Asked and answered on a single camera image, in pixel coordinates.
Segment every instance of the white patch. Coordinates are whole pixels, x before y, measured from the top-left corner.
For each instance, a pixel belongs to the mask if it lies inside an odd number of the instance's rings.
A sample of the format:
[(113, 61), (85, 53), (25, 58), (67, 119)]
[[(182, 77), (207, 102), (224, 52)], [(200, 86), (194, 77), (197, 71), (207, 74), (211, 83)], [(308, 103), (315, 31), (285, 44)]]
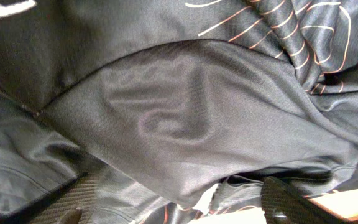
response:
[(36, 5), (37, 3), (34, 0), (21, 1), (7, 6), (0, 3), (0, 18), (27, 11)]
[(206, 192), (203, 193), (200, 200), (193, 207), (193, 209), (201, 211), (203, 214), (208, 214), (209, 205), (212, 201), (212, 196), (214, 195), (219, 184), (214, 184), (211, 188), (209, 188)]

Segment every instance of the white logo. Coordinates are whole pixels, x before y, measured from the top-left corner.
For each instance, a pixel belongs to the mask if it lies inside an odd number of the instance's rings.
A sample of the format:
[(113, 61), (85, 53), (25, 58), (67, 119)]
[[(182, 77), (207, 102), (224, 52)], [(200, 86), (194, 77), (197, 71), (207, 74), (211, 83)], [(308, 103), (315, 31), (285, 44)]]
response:
[(0, 18), (24, 12), (26, 10), (31, 9), (32, 7), (34, 7), (36, 5), (37, 5), (37, 3), (34, 0), (21, 1), (21, 2), (14, 3), (14, 4), (6, 5), (6, 6), (4, 6), (0, 3)]

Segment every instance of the white print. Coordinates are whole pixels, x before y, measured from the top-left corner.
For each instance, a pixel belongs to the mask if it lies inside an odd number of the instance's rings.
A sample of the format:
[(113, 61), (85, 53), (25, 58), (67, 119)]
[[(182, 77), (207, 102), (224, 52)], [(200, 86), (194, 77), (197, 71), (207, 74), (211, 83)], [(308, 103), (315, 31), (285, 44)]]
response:
[(34, 7), (36, 5), (37, 5), (37, 3), (34, 0), (26, 0), (26, 1), (22, 1), (22, 2), (17, 2), (14, 4), (7, 5), (7, 6), (4, 6), (0, 3), (0, 18), (24, 12), (26, 10), (31, 9), (32, 7)]

